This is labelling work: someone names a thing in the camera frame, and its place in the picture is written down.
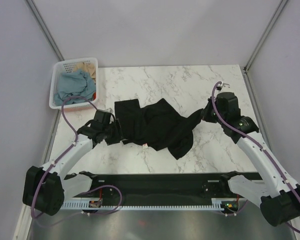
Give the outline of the black t shirt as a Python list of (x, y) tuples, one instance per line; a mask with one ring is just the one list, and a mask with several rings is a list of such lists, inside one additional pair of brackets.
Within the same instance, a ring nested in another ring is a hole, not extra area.
[(115, 117), (123, 133), (123, 144), (148, 145), (156, 151), (167, 148), (176, 159), (193, 147), (193, 129), (201, 122), (203, 109), (181, 116), (164, 98), (140, 107), (138, 99), (116, 101)]

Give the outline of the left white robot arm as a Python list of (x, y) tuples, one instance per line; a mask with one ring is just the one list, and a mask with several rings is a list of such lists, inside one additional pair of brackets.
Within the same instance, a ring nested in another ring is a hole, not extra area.
[(94, 118), (75, 131), (74, 142), (56, 159), (40, 167), (31, 166), (25, 175), (22, 202), (53, 216), (63, 203), (79, 194), (96, 196), (100, 185), (87, 171), (69, 173), (97, 144), (117, 144), (123, 139), (120, 122), (110, 112), (97, 110)]

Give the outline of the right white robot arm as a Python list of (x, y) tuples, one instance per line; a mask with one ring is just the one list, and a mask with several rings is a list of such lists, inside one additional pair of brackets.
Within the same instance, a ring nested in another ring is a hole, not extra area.
[(203, 121), (218, 123), (223, 132), (247, 155), (263, 184), (229, 173), (219, 184), (225, 197), (238, 194), (259, 207), (266, 221), (276, 227), (300, 217), (300, 184), (283, 168), (265, 143), (252, 118), (241, 114), (232, 92), (211, 96), (203, 110)]

